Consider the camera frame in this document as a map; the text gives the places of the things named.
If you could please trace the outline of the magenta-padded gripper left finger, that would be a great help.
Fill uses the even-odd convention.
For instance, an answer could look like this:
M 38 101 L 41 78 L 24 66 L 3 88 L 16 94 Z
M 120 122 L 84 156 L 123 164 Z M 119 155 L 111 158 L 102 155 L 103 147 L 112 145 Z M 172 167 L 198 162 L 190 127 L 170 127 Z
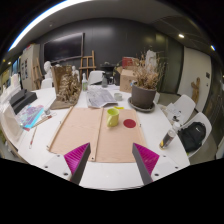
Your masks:
M 91 152 L 90 144 L 81 145 L 65 155 L 56 154 L 42 168 L 78 185 Z

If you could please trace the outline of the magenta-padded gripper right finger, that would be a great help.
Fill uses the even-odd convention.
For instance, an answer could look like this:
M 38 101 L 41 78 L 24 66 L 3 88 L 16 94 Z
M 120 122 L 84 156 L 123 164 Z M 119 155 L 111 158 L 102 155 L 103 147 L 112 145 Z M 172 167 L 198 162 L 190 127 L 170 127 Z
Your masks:
M 168 156 L 159 155 L 137 143 L 133 144 L 132 154 L 136 160 L 143 185 L 152 183 L 180 169 Z

